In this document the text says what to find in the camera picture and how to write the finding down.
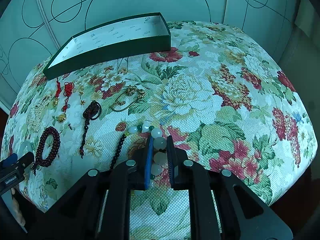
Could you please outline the green jewelry box tray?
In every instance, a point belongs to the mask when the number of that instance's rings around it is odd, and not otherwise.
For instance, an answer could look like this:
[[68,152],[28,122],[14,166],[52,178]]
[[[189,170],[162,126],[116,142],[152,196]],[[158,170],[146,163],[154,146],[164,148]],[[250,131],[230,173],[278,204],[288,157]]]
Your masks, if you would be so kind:
[[97,63],[169,51],[171,33],[160,12],[106,22],[70,37],[43,70],[48,80]]

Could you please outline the glass sliding wardrobe doors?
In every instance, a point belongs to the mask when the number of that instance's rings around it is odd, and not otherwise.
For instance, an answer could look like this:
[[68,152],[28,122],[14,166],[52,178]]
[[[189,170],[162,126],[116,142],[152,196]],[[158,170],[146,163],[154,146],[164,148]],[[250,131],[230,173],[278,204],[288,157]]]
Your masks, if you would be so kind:
[[300,0],[1,0],[1,106],[9,111],[31,68],[74,34],[118,18],[160,12],[167,21],[236,26],[278,61]]

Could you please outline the red knot cord charm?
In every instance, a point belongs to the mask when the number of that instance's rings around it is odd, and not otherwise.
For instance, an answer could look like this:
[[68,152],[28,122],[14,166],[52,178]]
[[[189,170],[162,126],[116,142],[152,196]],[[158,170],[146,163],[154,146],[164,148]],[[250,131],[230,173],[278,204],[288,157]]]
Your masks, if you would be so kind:
[[72,95],[73,89],[74,89],[74,83],[73,82],[65,82],[63,95],[66,98],[65,98],[65,103],[64,103],[64,105],[62,107],[62,111],[63,112],[67,111],[68,101],[69,101],[69,98]]

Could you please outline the red knot cord gold pendant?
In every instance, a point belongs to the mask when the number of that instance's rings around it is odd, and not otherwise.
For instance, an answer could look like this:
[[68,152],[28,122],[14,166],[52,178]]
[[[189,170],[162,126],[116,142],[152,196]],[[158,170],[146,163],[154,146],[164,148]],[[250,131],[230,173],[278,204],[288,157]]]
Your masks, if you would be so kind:
[[[61,83],[59,82],[58,78],[56,78],[56,93],[55,93],[55,96],[53,98],[53,107],[57,107],[58,106],[58,103],[59,103],[59,96],[62,92],[62,89],[61,89]],[[57,121],[59,123],[62,123],[66,120],[66,113],[65,111],[63,111],[62,114],[60,114],[58,117],[57,117]]]

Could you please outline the dark bead strand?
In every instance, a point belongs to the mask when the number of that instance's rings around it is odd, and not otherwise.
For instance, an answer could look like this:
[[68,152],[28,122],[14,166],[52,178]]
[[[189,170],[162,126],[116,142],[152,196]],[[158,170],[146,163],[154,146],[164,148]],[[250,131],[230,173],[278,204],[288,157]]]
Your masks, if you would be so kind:
[[116,162],[120,156],[120,153],[121,153],[121,149],[122,149],[122,146],[123,146],[123,143],[126,139],[127,135],[126,134],[123,134],[120,139],[119,139],[119,142],[118,142],[118,145],[117,145],[117,148],[116,148],[116,152],[112,158],[112,161],[111,161],[111,165],[110,165],[110,170],[113,170],[115,165],[116,165]]

